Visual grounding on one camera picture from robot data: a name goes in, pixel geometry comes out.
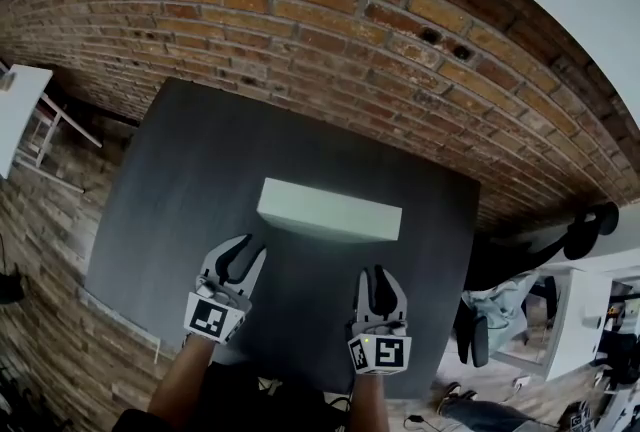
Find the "dark clothing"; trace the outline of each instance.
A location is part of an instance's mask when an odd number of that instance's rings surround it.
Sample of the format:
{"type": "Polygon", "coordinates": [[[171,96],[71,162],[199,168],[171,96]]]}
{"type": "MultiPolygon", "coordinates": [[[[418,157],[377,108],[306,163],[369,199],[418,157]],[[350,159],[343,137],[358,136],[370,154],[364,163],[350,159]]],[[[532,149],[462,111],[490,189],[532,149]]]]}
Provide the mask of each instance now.
{"type": "MultiPolygon", "coordinates": [[[[266,428],[288,432],[300,430],[301,423],[306,431],[333,431],[346,423],[346,414],[327,405],[321,391],[287,383],[274,396],[268,396],[267,391],[260,390],[252,366],[212,363],[186,430],[243,432],[266,428]]],[[[134,410],[125,411],[113,428],[113,432],[140,430],[173,432],[160,418],[134,410]]]]}
{"type": "Polygon", "coordinates": [[[133,432],[139,430],[153,430],[153,432],[175,432],[169,424],[147,412],[137,409],[127,409],[122,413],[113,432],[133,432]]]}
{"type": "Polygon", "coordinates": [[[597,359],[594,366],[608,365],[611,370],[605,375],[611,378],[611,387],[618,384],[635,384],[640,377],[638,364],[640,362],[640,344],[635,334],[618,334],[604,331],[598,346],[598,351],[607,354],[606,358],[597,359]]]}
{"type": "Polygon", "coordinates": [[[494,402],[450,398],[440,409],[445,418],[451,418],[473,432],[534,432],[550,431],[552,427],[533,421],[513,407],[494,402]]]}

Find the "table leg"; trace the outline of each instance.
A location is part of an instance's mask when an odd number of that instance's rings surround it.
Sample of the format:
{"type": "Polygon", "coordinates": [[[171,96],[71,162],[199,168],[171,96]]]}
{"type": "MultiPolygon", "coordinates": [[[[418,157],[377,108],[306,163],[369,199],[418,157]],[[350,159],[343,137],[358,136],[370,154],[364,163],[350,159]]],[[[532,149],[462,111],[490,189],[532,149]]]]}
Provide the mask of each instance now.
{"type": "Polygon", "coordinates": [[[81,194],[84,194],[84,189],[83,188],[80,188],[80,187],[78,187],[76,185],[73,185],[72,183],[64,181],[64,180],[58,178],[57,176],[54,176],[51,173],[43,171],[39,167],[36,167],[35,165],[31,165],[29,162],[27,162],[25,160],[21,160],[19,157],[15,158],[14,162],[17,163],[18,165],[21,165],[22,167],[25,167],[26,169],[29,169],[30,171],[35,172],[36,174],[39,174],[40,176],[42,176],[44,178],[47,178],[47,179],[49,179],[51,181],[55,181],[56,183],[59,183],[60,185],[62,185],[63,187],[68,188],[69,190],[73,190],[74,192],[80,192],[81,194]]]}
{"type": "Polygon", "coordinates": [[[62,116],[67,123],[73,126],[76,130],[78,130],[82,135],[84,135],[87,139],[93,142],[99,148],[102,147],[102,142],[92,136],[87,130],[85,130],[82,126],[76,123],[64,110],[62,110],[58,105],[56,105],[46,93],[42,93],[42,101],[44,101],[47,105],[49,105],[53,110],[55,110],[58,114],[62,116]]]}
{"type": "Polygon", "coordinates": [[[58,123],[60,122],[60,118],[61,117],[62,116],[58,112],[56,114],[56,117],[53,120],[53,122],[49,125],[49,129],[47,130],[47,134],[44,136],[44,140],[42,141],[42,147],[40,148],[40,152],[38,153],[38,158],[36,159],[36,167],[38,167],[38,168],[42,164],[42,160],[44,159],[44,155],[47,152],[47,148],[49,147],[49,144],[51,143],[51,138],[53,137],[53,134],[56,131],[56,128],[58,127],[58,123]]]}

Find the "jeans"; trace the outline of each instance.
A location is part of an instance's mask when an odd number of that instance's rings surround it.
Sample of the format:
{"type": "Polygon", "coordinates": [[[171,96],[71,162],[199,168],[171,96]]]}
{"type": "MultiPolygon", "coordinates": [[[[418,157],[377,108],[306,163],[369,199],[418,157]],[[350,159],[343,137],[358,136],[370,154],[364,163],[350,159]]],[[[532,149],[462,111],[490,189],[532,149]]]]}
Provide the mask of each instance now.
{"type": "Polygon", "coordinates": [[[473,432],[513,432],[531,418],[513,407],[453,397],[442,404],[441,413],[473,432]]]}

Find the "brick wall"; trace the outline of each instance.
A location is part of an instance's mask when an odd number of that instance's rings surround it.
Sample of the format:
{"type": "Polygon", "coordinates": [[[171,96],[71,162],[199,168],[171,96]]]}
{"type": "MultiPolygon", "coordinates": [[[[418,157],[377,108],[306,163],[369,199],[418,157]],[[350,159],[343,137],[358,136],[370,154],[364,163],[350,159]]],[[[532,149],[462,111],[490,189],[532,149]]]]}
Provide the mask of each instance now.
{"type": "Polygon", "coordinates": [[[483,184],[479,226],[640,195],[640,132],[532,0],[2,0],[0,55],[140,119],[168,76],[268,101],[483,184]]]}

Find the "floor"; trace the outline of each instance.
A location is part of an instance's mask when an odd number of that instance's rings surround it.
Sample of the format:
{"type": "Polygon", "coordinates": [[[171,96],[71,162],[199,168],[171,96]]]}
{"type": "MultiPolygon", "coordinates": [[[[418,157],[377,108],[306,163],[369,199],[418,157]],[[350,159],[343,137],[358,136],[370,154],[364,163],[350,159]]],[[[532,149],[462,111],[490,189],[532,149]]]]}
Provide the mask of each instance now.
{"type": "MultiPolygon", "coordinates": [[[[50,168],[84,186],[84,195],[22,169],[0,182],[7,260],[28,281],[27,299],[0,307],[0,360],[11,365],[23,386],[46,396],[54,412],[71,418],[77,431],[110,430],[125,408],[144,408],[175,355],[82,289],[102,210],[134,132],[111,122],[99,128],[109,131],[100,151],[65,131],[53,146],[57,163],[50,168]]],[[[403,430],[409,414],[424,416],[441,431],[464,430],[433,412],[441,388],[453,380],[481,398],[507,401],[547,423],[554,423],[572,401],[597,404],[602,396],[600,388],[593,388],[592,368],[546,384],[533,379],[514,395],[512,382],[519,375],[494,361],[481,369],[464,366],[450,343],[431,401],[389,402],[392,430],[403,430]]]]}

